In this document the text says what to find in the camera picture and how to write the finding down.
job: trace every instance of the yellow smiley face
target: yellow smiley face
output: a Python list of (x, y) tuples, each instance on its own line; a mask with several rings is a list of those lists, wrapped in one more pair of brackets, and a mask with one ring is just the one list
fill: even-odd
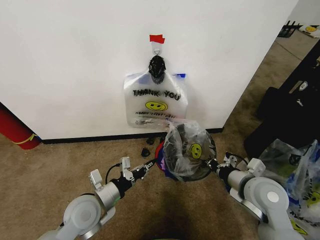
[(148, 101), (145, 104), (145, 107), (152, 111), (164, 111), (168, 109), (167, 104), (165, 104), (164, 102), (156, 102), (156, 101)]
[(313, 27), (313, 26), (307, 26), (307, 27), (305, 28), (305, 30), (306, 30), (307, 32), (309, 32), (309, 33), (312, 33), (312, 32), (314, 32), (314, 31), (316, 31), (317, 29), (316, 29), (315, 27)]
[(202, 147), (200, 146), (199, 143), (193, 143), (190, 146), (190, 152), (192, 154), (193, 159), (199, 159), (202, 155)]
[(319, 202), (320, 202), (320, 193), (313, 191), (311, 197), (306, 201), (306, 204), (309, 208), (312, 204), (317, 204)]

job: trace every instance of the clear plastic bag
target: clear plastic bag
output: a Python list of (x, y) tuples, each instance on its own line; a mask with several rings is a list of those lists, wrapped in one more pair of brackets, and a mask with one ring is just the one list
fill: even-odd
[(315, 140), (285, 184), (291, 209), (320, 226), (320, 145)]
[(259, 157), (266, 166), (263, 176), (284, 185), (288, 177), (297, 169), (301, 158), (306, 157), (305, 154), (308, 149), (308, 145), (296, 149), (276, 139)]
[(320, 236), (320, 145), (296, 149), (276, 139), (259, 157), (265, 177), (280, 182), (289, 196), (293, 228), (307, 240)]
[(162, 120), (184, 119), (188, 100), (186, 74), (169, 74), (159, 78), (150, 70), (128, 75), (124, 81), (126, 118), (134, 128), (162, 129)]
[(203, 179), (211, 169), (205, 160), (217, 157), (216, 145), (210, 134), (196, 121), (169, 123), (163, 145), (166, 168), (180, 181)]

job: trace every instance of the white wall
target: white wall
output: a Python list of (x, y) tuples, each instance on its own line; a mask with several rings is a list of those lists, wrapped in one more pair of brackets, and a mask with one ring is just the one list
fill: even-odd
[(301, 25), (320, 25), (320, 0), (299, 0), (287, 20)]
[(163, 34), (187, 117), (222, 128), (296, 2), (2, 0), (0, 101), (43, 139), (154, 132), (127, 125), (123, 80)]

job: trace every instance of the white plastic bag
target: white plastic bag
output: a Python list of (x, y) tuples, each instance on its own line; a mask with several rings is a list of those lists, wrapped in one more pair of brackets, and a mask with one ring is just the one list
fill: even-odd
[(289, 196), (287, 213), (293, 229), (307, 240), (320, 236), (320, 145), (296, 149), (276, 139), (259, 157), (265, 177), (281, 183)]
[(158, 129), (159, 120), (184, 119), (188, 106), (185, 78), (185, 73), (169, 74), (165, 67), (158, 78), (152, 76), (150, 67), (145, 72), (126, 76), (128, 124), (134, 128)]

